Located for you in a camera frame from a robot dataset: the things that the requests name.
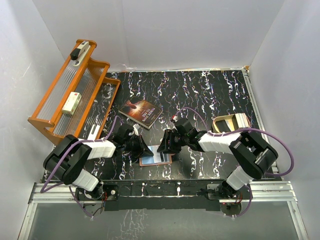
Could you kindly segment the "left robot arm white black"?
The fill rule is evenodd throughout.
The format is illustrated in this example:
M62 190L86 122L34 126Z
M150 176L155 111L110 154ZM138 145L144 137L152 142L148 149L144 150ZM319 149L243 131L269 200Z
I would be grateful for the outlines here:
M85 170L85 164L91 159L112 158L118 150L130 152L134 158L154 155L138 130L124 123L115 134L101 139L79 139L72 134L65 136L46 157L43 167L50 173L49 181L55 177L62 184L74 185L97 200L103 195L104 188L101 180Z

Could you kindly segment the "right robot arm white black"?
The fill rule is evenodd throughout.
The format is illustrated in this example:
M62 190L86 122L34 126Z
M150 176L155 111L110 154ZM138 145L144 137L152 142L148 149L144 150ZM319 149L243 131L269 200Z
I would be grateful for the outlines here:
M197 152L221 152L235 157L238 167L215 189L202 191L221 198L235 198L244 185L260 180L279 157L277 151L251 128L214 134L198 131L186 118L175 121L173 129L165 130L157 152L177 154L184 146Z

